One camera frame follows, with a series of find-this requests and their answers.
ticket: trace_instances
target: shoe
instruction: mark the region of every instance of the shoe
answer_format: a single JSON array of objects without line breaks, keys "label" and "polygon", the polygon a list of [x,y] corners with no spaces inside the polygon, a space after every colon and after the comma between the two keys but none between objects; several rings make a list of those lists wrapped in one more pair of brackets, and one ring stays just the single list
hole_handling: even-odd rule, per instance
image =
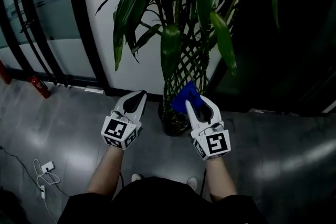
[{"label": "shoe", "polygon": [[191,177],[188,179],[187,181],[187,185],[190,186],[193,191],[196,191],[197,190],[197,179],[196,177]]},{"label": "shoe", "polygon": [[141,180],[143,179],[143,176],[140,174],[133,174],[131,177],[131,182],[137,181],[137,180]]}]

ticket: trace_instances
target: gray tile floor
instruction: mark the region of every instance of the gray tile floor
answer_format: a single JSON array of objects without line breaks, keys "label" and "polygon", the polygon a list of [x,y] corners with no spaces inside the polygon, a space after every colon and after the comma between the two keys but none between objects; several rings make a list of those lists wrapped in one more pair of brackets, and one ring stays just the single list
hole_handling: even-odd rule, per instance
[{"label": "gray tile floor", "polygon": [[[100,131],[118,98],[50,88],[52,96],[44,100],[28,83],[14,80],[7,86],[0,81],[0,145],[18,155],[34,178],[34,159],[42,164],[54,161],[59,187],[69,195],[79,194],[107,149]],[[196,176],[201,185],[203,161],[188,136],[163,133],[157,107],[147,103],[144,131],[125,153],[125,183],[132,173],[141,173],[179,182]],[[309,206],[336,187],[336,115],[300,118],[223,112],[222,118],[232,144],[224,158],[227,167],[239,193],[251,195],[269,223],[300,223]],[[21,199],[32,224],[53,223],[20,163],[2,151],[0,185]],[[67,199],[55,186],[47,186],[47,203],[56,219]]]}]

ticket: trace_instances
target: forearm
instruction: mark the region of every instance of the forearm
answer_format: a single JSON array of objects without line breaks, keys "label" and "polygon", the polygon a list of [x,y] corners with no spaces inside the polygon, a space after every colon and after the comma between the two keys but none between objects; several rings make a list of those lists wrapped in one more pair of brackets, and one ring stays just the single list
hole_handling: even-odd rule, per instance
[{"label": "forearm", "polygon": [[110,146],[91,178],[88,193],[113,197],[117,188],[124,151]]},{"label": "forearm", "polygon": [[225,167],[223,158],[207,160],[206,174],[212,201],[220,201],[227,196],[237,194],[235,184]]}]

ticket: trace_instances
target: red fire extinguisher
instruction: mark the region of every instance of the red fire extinguisher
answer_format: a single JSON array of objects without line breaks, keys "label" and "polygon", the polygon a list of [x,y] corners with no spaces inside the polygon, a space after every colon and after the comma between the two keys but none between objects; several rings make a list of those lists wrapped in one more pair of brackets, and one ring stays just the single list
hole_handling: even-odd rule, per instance
[{"label": "red fire extinguisher", "polygon": [[47,86],[43,83],[43,81],[40,81],[37,76],[33,76],[31,78],[31,82],[45,99],[50,97],[51,93],[49,92]]}]

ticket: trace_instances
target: braided plant stem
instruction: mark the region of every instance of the braided plant stem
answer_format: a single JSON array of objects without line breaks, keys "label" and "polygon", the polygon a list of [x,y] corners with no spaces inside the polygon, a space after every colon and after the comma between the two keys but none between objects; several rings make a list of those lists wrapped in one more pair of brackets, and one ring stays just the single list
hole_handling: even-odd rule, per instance
[{"label": "braided plant stem", "polygon": [[189,81],[193,81],[198,92],[205,93],[208,84],[206,69],[209,64],[209,51],[208,44],[204,46],[200,42],[182,43],[178,67],[164,84],[163,121],[169,123],[173,130],[183,132],[189,124],[186,115],[171,107],[180,90]]}]

